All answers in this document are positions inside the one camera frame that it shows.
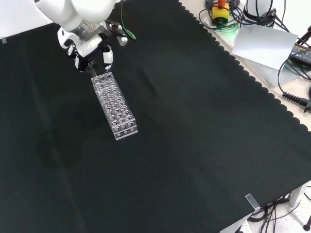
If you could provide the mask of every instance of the black cable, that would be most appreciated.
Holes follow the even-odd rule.
[[[301,73],[299,73],[289,62],[287,62],[286,64],[288,64],[295,72],[297,75],[301,76],[302,78],[304,78],[307,81],[311,81],[310,77],[307,75],[307,77],[303,76]]]
[[[293,56],[296,56],[297,54],[300,54],[300,53],[303,53],[303,52],[308,52],[308,50],[306,50],[306,51],[299,51],[299,52],[297,52],[297,53],[294,53]],[[290,59],[290,57],[287,58],[287,59],[283,62],[283,64],[281,65],[281,67],[280,67],[280,69],[278,70],[278,73],[277,73],[277,84],[278,84],[278,87],[279,87],[279,89],[281,90],[282,93],[285,93],[285,92],[283,91],[283,89],[282,89],[282,87],[281,87],[281,85],[280,85],[280,73],[281,73],[281,70],[282,70],[283,66],[285,65],[285,63],[288,62],[289,59]]]
[[[277,21],[279,21],[281,24],[275,22],[276,25],[278,25],[280,28],[284,29],[285,31],[287,31],[288,33],[290,33],[290,31],[288,30],[288,28],[284,25],[284,23],[276,16],[275,18]],[[301,43],[305,44],[306,46],[308,46],[309,48],[311,48],[311,46],[309,44],[307,44],[304,40],[302,40],[301,38],[297,38]]]
[[[298,204],[294,209],[292,209],[292,210],[291,210],[289,213],[287,213],[286,215],[281,216],[281,217],[277,217],[277,218],[273,218],[273,219],[271,219],[270,221],[273,221],[273,220],[276,220],[276,219],[280,219],[280,218],[286,217],[286,216],[289,215],[291,212],[293,212],[295,209],[297,209],[298,206],[300,205],[300,203],[301,203],[301,201],[299,202],[299,204]]]
[[[286,0],[284,0],[284,13],[283,13],[282,23],[281,24],[283,24],[285,13],[286,13]]]
[[[276,207],[274,209],[274,218],[276,219]],[[273,225],[273,233],[276,232],[276,220],[274,220],[274,225]]]
[[[303,194],[306,196],[306,198],[307,198],[309,201],[311,201],[311,198],[309,198],[308,195],[307,195],[306,193],[303,193]]]
[[[221,9],[228,10],[233,17],[233,20],[231,20],[230,22],[235,20],[237,23],[233,23],[233,24],[228,25],[228,23],[230,23],[230,22],[220,23],[220,22],[213,20],[212,15],[210,14],[210,11],[212,10],[213,7],[216,7],[217,3],[214,2],[213,0],[206,0],[205,1],[206,9],[203,9],[199,13],[199,20],[200,20],[201,24],[208,29],[220,30],[223,28],[233,28],[233,27],[237,26],[238,24],[241,24],[241,25],[253,25],[253,24],[262,25],[264,23],[269,22],[271,20],[271,17],[276,16],[275,9],[271,10],[272,6],[273,6],[273,0],[270,1],[270,7],[269,7],[268,12],[261,15],[261,16],[259,15],[259,12],[258,12],[258,0],[256,0],[256,10],[258,13],[258,18],[250,18],[251,20],[247,19],[244,16],[244,12],[247,12],[247,14],[249,15],[249,13],[248,13],[248,0],[246,3],[246,8],[244,6],[244,10],[241,10],[239,8],[240,0],[229,0],[228,3],[229,3],[229,9],[226,7],[218,7],[218,6],[217,7],[221,8]],[[212,20],[212,22],[217,25],[216,27],[211,27],[211,26],[203,23],[203,21],[201,19],[201,13],[204,11],[208,11],[208,15],[209,15],[210,19]]]
[[[230,0],[230,1],[228,1],[228,3],[229,3],[229,7],[230,7],[230,6],[233,6],[233,8],[235,9],[236,7],[239,6],[240,0]],[[221,29],[224,29],[224,28],[234,28],[234,27],[237,26],[237,23],[228,24],[228,23],[233,22],[234,19],[231,20],[231,21],[229,21],[229,22],[226,22],[226,23],[217,22],[217,21],[215,21],[215,20],[213,19],[213,17],[212,17],[212,15],[211,15],[210,11],[212,10],[213,7],[218,7],[218,6],[217,6],[217,3],[214,2],[213,0],[206,0],[206,1],[205,1],[205,6],[206,6],[206,8],[203,9],[202,11],[200,11],[200,13],[199,13],[199,20],[200,20],[201,24],[202,24],[204,27],[206,27],[206,28],[208,28],[208,29],[212,29],[212,30],[221,30]],[[229,13],[232,15],[231,9],[228,9],[228,8],[225,8],[225,7],[218,7],[218,8],[226,9],[226,10],[228,10]],[[201,19],[201,14],[202,14],[202,12],[204,12],[204,11],[207,11],[207,12],[208,12],[208,15],[209,15],[210,19],[212,20],[212,22],[213,22],[214,24],[216,24],[216,27],[211,27],[211,26],[205,24],[205,23],[202,21],[202,19]]]
[[[302,65],[300,64],[300,70],[307,76],[309,80],[311,80],[310,76],[304,71]]]

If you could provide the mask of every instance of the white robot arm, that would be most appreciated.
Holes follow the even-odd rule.
[[[120,45],[127,43],[122,27],[107,20],[116,1],[35,0],[35,4],[51,21],[61,26],[57,34],[61,47],[68,49],[68,56],[76,60],[76,68],[84,71],[90,64],[87,58],[98,49],[102,49],[105,69],[110,69],[113,53],[104,44],[105,38],[114,35]]]

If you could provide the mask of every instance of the black cloth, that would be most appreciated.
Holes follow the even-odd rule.
[[[311,180],[310,134],[175,0],[111,41],[138,133],[115,141],[49,25],[0,45],[0,232],[216,233]]]

